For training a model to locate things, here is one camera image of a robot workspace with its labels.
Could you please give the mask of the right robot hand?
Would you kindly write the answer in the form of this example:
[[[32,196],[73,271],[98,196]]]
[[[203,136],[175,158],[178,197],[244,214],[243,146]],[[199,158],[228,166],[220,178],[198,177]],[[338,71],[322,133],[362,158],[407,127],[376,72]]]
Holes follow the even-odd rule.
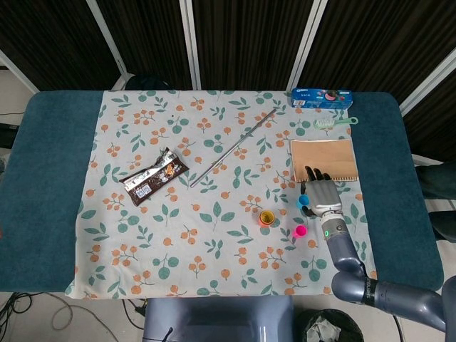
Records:
[[[335,182],[327,173],[319,169],[305,166],[308,179],[301,183],[301,195],[308,197],[308,204],[302,205],[302,211],[307,217],[320,217],[325,214],[342,214],[341,198]]]

